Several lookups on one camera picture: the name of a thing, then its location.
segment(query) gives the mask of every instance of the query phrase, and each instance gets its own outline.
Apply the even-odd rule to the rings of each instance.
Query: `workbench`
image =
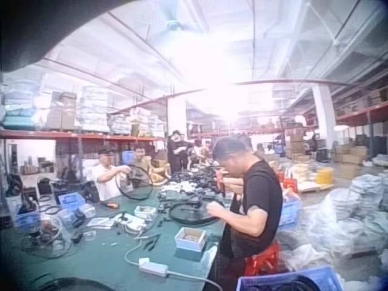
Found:
[[[112,201],[120,204],[120,208],[113,210],[100,204],[95,204],[96,216],[116,215],[123,210],[133,214],[137,205],[158,207],[157,190],[154,189],[150,198],[144,201],[134,201],[124,196],[119,196]],[[96,238],[86,241],[84,238],[79,244],[74,245],[66,255],[58,259],[44,259],[21,251],[20,241],[26,234],[20,233],[16,228],[1,232],[1,261],[11,274],[18,279],[21,290],[35,290],[34,286],[42,286],[47,281],[61,277],[78,277],[91,279],[103,283],[116,291],[129,290],[202,290],[203,281],[195,281],[175,276],[161,278],[140,272],[138,267],[124,260],[126,251],[135,247],[138,242],[133,240],[133,235],[124,232],[122,226],[112,227],[110,230],[86,227],[89,219],[79,228],[84,232],[96,231]],[[201,227],[206,230],[207,243],[202,253],[180,250],[176,248],[174,236],[181,226],[175,222],[163,222],[161,227],[156,223],[147,235],[161,233],[159,241],[152,251],[142,247],[128,255],[131,261],[149,257],[152,262],[166,264],[169,270],[185,273],[187,275],[206,278],[212,266],[218,243],[224,230],[224,222],[217,221],[211,225]],[[31,285],[31,282],[44,273],[45,276]]]

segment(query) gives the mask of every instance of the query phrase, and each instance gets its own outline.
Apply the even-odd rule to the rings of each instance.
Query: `white t-shirt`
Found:
[[[115,166],[110,166],[109,170],[114,169],[114,168],[115,168]],[[113,177],[110,181],[107,181],[105,183],[97,182],[97,178],[100,177],[101,175],[105,174],[109,170],[104,168],[104,166],[101,164],[92,168],[92,173],[93,173],[96,187],[98,190],[99,199],[101,201],[108,200],[108,199],[111,199],[113,197],[120,195],[120,191],[116,185],[116,178],[117,177]]]

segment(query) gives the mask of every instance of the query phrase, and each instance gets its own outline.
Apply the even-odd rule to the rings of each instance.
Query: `ceiling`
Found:
[[[48,98],[55,90],[106,87],[112,112],[209,88],[187,95],[188,108],[301,113],[313,102],[314,84],[226,85],[279,78],[354,84],[388,59],[387,28],[377,0],[133,1],[86,23],[4,81],[37,81]]]

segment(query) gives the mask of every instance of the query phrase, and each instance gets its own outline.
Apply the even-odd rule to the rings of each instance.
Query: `white pillar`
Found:
[[[326,140],[326,147],[331,150],[336,140],[335,114],[332,95],[328,85],[315,85],[313,87],[316,114],[318,116],[319,135]]]
[[[168,99],[167,114],[169,135],[171,135],[174,130],[179,130],[181,134],[187,136],[186,100],[184,97],[181,96]]]

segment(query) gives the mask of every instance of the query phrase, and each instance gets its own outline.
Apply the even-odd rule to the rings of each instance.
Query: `blue plastic crate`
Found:
[[[301,201],[293,195],[287,197],[289,200],[283,202],[278,230],[288,229],[298,223],[299,212],[302,207]]]
[[[75,211],[79,206],[85,204],[85,199],[77,192],[60,195],[58,198],[62,209]]]
[[[334,271],[330,266],[276,275],[240,277],[238,279],[236,290],[248,291],[252,286],[274,286],[277,284],[289,283],[295,280],[299,275],[306,276],[313,280],[321,291],[343,291]]]
[[[129,165],[133,161],[134,156],[133,150],[125,150],[122,152],[122,164],[123,165]]]
[[[21,230],[29,232],[31,228],[38,227],[41,223],[41,214],[36,209],[35,211],[18,214],[22,204],[16,208],[15,226]]]

